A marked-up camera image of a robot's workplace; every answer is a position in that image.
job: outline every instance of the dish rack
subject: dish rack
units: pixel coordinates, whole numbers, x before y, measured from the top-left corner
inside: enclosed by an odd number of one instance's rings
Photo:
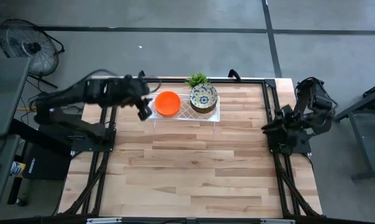
[[[171,117],[165,118],[157,113],[155,110],[155,98],[158,96],[158,93],[153,93],[150,95],[150,98],[153,100],[149,103],[149,108],[152,110],[152,115],[149,116],[148,119],[154,120],[153,127],[155,129],[155,125],[158,119],[167,119],[167,120],[179,120],[179,121],[203,121],[203,122],[213,122],[213,132],[215,132],[216,123],[220,121],[220,97],[218,96],[218,100],[216,101],[216,107],[213,111],[201,114],[193,110],[190,106],[190,95],[188,94],[178,94],[180,97],[180,110],[179,112]]]

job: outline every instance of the orange bowl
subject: orange bowl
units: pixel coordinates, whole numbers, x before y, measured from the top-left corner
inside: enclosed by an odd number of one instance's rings
[[[179,112],[181,105],[180,97],[172,91],[158,94],[154,102],[155,110],[164,117],[175,116]]]

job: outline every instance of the gray concrete floor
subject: gray concrete floor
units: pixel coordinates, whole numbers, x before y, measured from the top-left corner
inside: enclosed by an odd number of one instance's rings
[[[268,3],[275,29],[375,30],[375,0]],[[260,0],[1,0],[0,22],[10,17],[60,26],[266,28]],[[56,72],[48,77],[60,88],[96,68],[134,75],[145,70],[154,76],[204,72],[213,77],[224,77],[233,68],[242,77],[274,77],[267,34],[50,35],[63,42],[66,49]],[[338,111],[358,101],[375,85],[374,35],[276,35],[275,43],[282,76],[292,78],[294,83],[311,76],[324,80],[325,88],[340,104]],[[27,85],[23,97],[34,94],[36,91]],[[333,125],[329,133],[313,138],[311,145],[324,214],[375,222],[375,179],[350,179],[366,167],[349,122]],[[28,194],[30,205],[3,206],[0,219],[52,214],[62,183],[32,181],[28,185],[26,191],[33,192]],[[53,197],[43,200],[47,192]]]

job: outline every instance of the wooden tabletop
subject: wooden tabletop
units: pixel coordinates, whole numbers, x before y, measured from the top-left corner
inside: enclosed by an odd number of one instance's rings
[[[292,80],[276,83],[280,105],[294,106]],[[139,121],[136,108],[118,109],[100,216],[282,217],[274,161],[261,131],[267,123],[261,86],[214,86],[221,111],[215,133],[212,123],[196,121],[157,120],[154,129],[152,121]],[[184,83],[163,83],[159,91],[165,90],[189,94]],[[96,123],[100,113],[86,105],[83,119]],[[91,157],[84,152],[72,160],[59,212],[85,188]],[[300,154],[291,161],[297,188],[321,213],[310,163]]]

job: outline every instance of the green plant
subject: green plant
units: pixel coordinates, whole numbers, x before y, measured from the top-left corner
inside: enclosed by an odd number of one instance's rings
[[[204,73],[198,72],[188,78],[186,83],[190,86],[190,88],[194,88],[198,84],[209,82],[209,78],[207,78]]]

